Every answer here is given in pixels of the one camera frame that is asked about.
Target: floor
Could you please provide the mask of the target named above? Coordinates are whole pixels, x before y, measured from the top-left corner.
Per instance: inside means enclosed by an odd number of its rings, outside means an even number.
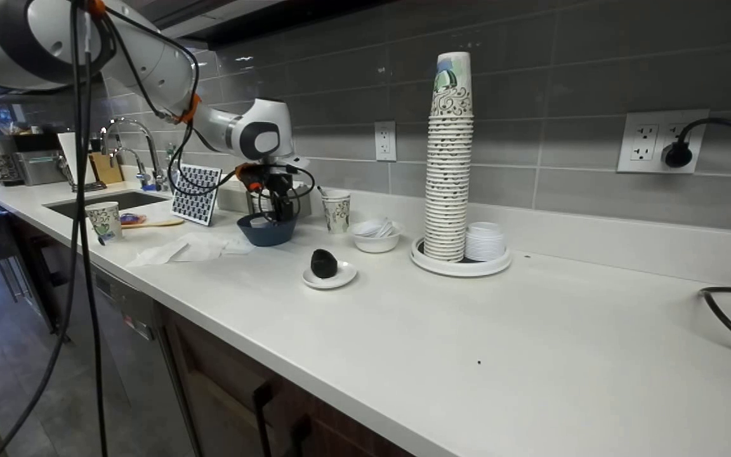
[[[6,435],[45,366],[54,336],[40,317],[11,298],[0,275],[0,435]],[[32,417],[8,446],[11,457],[88,457],[93,440],[93,384],[88,351],[67,345],[55,376]]]

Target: white cup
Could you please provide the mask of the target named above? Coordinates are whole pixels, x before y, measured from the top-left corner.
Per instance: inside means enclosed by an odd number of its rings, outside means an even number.
[[[322,195],[325,228],[331,234],[345,234],[350,222],[350,192],[325,190]]]
[[[117,200],[88,203],[87,218],[91,222],[91,228],[101,242],[115,238],[122,230]]]
[[[508,248],[508,242],[503,238],[498,224],[489,224],[489,222],[470,224],[466,246],[465,246],[466,258],[489,261],[489,258],[503,256],[506,248]]]

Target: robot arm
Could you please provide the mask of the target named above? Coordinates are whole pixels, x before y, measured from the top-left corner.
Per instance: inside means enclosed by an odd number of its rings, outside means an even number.
[[[147,29],[145,18],[120,0],[107,6]],[[0,0],[0,87],[22,91],[48,91],[70,85],[70,0]],[[133,22],[111,18],[124,50],[134,62],[150,101],[174,121],[190,106],[195,79],[194,62],[172,43],[140,30]],[[110,46],[111,30],[97,25],[91,35],[93,69],[140,91],[122,48]],[[237,151],[249,161],[276,162],[291,156],[291,124],[285,101],[256,100],[247,115],[230,115],[210,106],[194,111],[194,126],[214,151]]]

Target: cabinet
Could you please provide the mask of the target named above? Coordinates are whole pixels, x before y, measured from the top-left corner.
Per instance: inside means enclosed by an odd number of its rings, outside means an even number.
[[[405,457],[188,319],[166,319],[204,457]]]

